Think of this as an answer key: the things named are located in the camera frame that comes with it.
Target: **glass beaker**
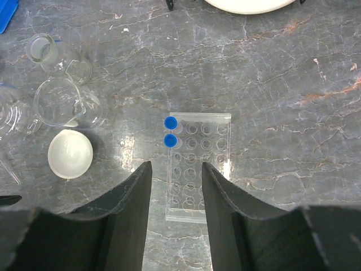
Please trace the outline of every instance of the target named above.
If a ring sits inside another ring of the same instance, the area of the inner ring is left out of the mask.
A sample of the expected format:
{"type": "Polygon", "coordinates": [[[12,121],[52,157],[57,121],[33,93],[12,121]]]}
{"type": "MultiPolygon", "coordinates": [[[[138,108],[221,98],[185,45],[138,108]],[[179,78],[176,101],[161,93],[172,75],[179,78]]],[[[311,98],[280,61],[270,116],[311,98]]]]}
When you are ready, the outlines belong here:
{"type": "Polygon", "coordinates": [[[27,44],[28,58],[40,64],[45,72],[54,77],[71,77],[83,85],[91,76],[91,64],[81,53],[63,41],[54,41],[41,33],[30,38],[27,44]]]}
{"type": "Polygon", "coordinates": [[[89,128],[102,120],[103,106],[87,88],[68,78],[50,78],[35,93],[34,109],[49,126],[89,128]]]}
{"type": "Polygon", "coordinates": [[[32,134],[40,125],[29,97],[12,85],[0,83],[0,141],[32,134]]]}

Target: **white round object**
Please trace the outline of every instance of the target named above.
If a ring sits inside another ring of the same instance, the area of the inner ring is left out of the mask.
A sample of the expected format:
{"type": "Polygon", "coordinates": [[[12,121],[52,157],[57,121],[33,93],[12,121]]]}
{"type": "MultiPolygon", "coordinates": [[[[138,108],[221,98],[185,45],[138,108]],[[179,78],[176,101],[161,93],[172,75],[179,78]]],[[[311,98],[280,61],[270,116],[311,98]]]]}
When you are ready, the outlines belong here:
{"type": "Polygon", "coordinates": [[[62,130],[50,143],[47,160],[51,170],[64,179],[83,175],[93,160],[89,139],[73,130],[62,130]]]}
{"type": "Polygon", "coordinates": [[[260,14],[282,8],[295,0],[206,0],[220,10],[237,14],[260,14]]]}

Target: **flask neck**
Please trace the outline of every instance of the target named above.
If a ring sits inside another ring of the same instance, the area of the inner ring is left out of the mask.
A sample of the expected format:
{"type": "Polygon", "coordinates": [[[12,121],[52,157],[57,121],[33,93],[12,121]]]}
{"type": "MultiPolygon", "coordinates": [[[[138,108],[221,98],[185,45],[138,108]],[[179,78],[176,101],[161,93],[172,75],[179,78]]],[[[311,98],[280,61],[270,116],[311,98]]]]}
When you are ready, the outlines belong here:
{"type": "Polygon", "coordinates": [[[38,64],[53,63],[57,60],[59,49],[56,42],[47,34],[36,34],[27,44],[28,58],[38,64]]]}

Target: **white spot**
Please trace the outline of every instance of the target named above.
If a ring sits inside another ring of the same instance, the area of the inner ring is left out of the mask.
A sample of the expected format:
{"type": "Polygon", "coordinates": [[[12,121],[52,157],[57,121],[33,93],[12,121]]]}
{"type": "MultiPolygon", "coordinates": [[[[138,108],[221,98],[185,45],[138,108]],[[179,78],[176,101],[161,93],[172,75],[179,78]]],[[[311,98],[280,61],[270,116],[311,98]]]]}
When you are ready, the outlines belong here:
{"type": "Polygon", "coordinates": [[[353,71],[353,70],[357,70],[357,64],[356,63],[354,63],[353,65],[352,65],[352,67],[350,68],[350,71],[353,71]]]}

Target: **white plate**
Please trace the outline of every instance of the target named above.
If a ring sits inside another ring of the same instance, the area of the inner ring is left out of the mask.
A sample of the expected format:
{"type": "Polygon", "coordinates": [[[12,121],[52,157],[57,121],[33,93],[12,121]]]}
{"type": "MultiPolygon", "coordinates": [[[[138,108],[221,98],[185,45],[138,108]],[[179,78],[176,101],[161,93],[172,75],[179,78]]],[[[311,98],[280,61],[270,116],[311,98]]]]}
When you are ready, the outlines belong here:
{"type": "Polygon", "coordinates": [[[50,143],[47,160],[60,178],[74,179],[83,175],[93,160],[93,147],[82,133],[62,130],[50,143]]]}
{"type": "Polygon", "coordinates": [[[260,14],[282,8],[295,0],[206,0],[220,10],[237,14],[260,14]]]}

